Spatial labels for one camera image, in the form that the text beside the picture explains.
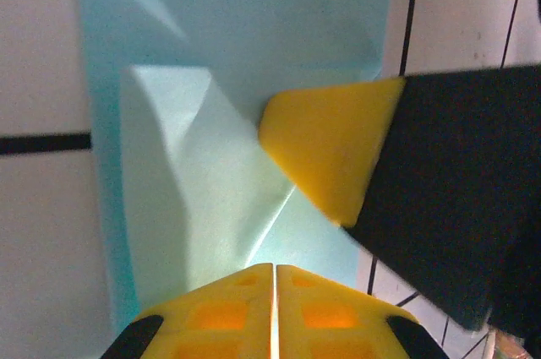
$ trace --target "light blue paper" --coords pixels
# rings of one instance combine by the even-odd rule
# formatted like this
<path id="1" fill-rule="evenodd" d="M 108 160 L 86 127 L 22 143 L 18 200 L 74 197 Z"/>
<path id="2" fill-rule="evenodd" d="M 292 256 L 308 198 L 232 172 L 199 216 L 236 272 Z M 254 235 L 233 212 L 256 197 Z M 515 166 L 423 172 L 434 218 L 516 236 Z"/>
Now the light blue paper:
<path id="1" fill-rule="evenodd" d="M 256 124 L 284 66 L 356 68 L 358 79 L 374 78 L 388 0 L 79 1 L 112 321 L 120 330 L 139 311 L 123 212 L 121 70 L 208 66 L 238 113 Z"/>

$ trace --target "yellow triangular block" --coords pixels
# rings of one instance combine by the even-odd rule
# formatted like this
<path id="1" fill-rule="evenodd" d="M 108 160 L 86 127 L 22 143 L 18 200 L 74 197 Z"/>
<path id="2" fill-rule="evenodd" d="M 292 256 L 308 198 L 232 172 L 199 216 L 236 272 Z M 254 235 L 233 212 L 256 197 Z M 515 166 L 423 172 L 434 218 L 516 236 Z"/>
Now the yellow triangular block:
<path id="1" fill-rule="evenodd" d="M 387 325 L 401 308 L 288 265 L 276 267 L 280 359 L 408 359 Z"/>
<path id="2" fill-rule="evenodd" d="M 143 359 L 268 359 L 272 264 L 257 264 L 142 312 L 164 318 Z"/>
<path id="3" fill-rule="evenodd" d="M 404 84 L 282 92 L 265 108 L 260 143 L 330 220 L 353 226 Z"/>

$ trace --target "black grout line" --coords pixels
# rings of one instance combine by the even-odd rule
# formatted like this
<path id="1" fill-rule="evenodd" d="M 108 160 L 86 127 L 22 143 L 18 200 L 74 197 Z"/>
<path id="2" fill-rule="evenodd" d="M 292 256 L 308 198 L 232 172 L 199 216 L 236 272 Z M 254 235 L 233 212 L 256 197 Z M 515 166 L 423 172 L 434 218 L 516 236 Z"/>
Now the black grout line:
<path id="1" fill-rule="evenodd" d="M 489 333 L 486 333 L 486 334 L 484 335 L 483 338 L 481 338 L 480 340 L 478 340 L 478 341 L 475 343 L 475 345 L 472 346 L 472 347 L 470 348 L 470 350 L 469 350 L 468 352 L 466 352 L 466 355 L 464 355 L 461 359 L 466 359 L 466 358 L 468 357 L 468 355 L 469 355 L 470 353 L 472 353 L 473 350 L 474 350 L 475 348 L 477 348 L 477 347 L 481 344 L 481 342 L 483 342 L 483 341 L 486 339 L 486 337 L 487 337 L 488 335 L 489 335 Z"/>
<path id="2" fill-rule="evenodd" d="M 419 292 L 415 291 L 412 295 L 406 297 L 404 300 L 396 304 L 397 307 L 404 307 L 406 304 L 408 304 L 411 300 L 415 300 L 419 296 Z"/>
<path id="3" fill-rule="evenodd" d="M 90 133 L 57 133 L 0 138 L 0 156 L 91 149 Z"/>
<path id="4" fill-rule="evenodd" d="M 509 41 L 511 40 L 511 31 L 513 30 L 513 22 L 515 21 L 516 7 L 518 6 L 518 0 L 513 3 L 513 11 L 511 12 L 511 21 L 509 21 L 509 28 L 507 29 L 507 37 L 505 39 L 504 54 L 501 57 L 500 68 L 505 65 L 505 57 L 507 56 L 507 48 L 509 47 Z"/>
<path id="5" fill-rule="evenodd" d="M 409 51 L 409 40 L 412 36 L 413 26 L 413 10 L 415 9 L 415 0 L 409 0 L 407 6 L 406 31 L 404 33 L 404 45 L 402 47 L 402 59 L 400 61 L 399 76 L 403 76 L 406 72 L 407 52 Z"/>
<path id="6" fill-rule="evenodd" d="M 443 345 L 445 344 L 445 337 L 447 336 L 447 327 L 449 326 L 449 316 L 447 316 L 447 320 L 445 321 L 445 328 L 443 328 L 443 336 L 441 337 L 441 347 L 443 348 Z"/>
<path id="7" fill-rule="evenodd" d="M 372 264 L 370 265 L 370 277 L 369 277 L 369 286 L 366 290 L 366 294 L 372 296 L 374 292 L 374 279 L 375 279 L 375 267 L 378 264 L 378 259 L 375 256 L 372 256 Z"/>

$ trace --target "yellow robot part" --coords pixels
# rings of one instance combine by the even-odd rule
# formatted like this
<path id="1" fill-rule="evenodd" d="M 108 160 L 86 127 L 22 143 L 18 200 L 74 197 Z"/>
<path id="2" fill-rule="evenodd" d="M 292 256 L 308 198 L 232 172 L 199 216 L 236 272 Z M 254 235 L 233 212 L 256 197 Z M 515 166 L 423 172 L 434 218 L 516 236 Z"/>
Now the yellow robot part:
<path id="1" fill-rule="evenodd" d="M 143 311 L 164 318 L 143 359 L 268 359 L 272 264 L 257 264 Z"/>
<path id="2" fill-rule="evenodd" d="M 401 308 L 288 265 L 276 268 L 280 359 L 408 359 L 386 322 Z"/>
<path id="3" fill-rule="evenodd" d="M 265 108 L 261 146 L 331 221 L 354 226 L 405 82 L 281 92 Z"/>

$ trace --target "tile floor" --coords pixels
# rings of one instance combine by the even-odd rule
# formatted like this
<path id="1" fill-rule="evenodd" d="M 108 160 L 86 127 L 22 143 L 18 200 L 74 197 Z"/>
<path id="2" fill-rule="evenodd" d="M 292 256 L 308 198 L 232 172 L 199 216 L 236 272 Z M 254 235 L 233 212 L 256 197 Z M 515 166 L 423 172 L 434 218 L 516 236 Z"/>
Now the tile floor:
<path id="1" fill-rule="evenodd" d="M 408 1 L 391 0 L 384 76 L 400 70 Z M 406 73 L 500 66 L 514 1 L 416 0 Z M 506 65 L 541 62 L 536 6 L 518 0 Z M 0 136 L 88 131 L 74 0 L 0 0 L 0 14 Z M 94 175 L 89 150 L 0 156 L 1 357 L 91 357 L 108 344 Z M 372 258 L 360 262 L 364 288 Z M 372 288 L 392 303 L 414 293 L 382 264 Z M 451 359 L 483 355 L 484 332 L 463 332 L 421 296 L 404 307 Z"/>

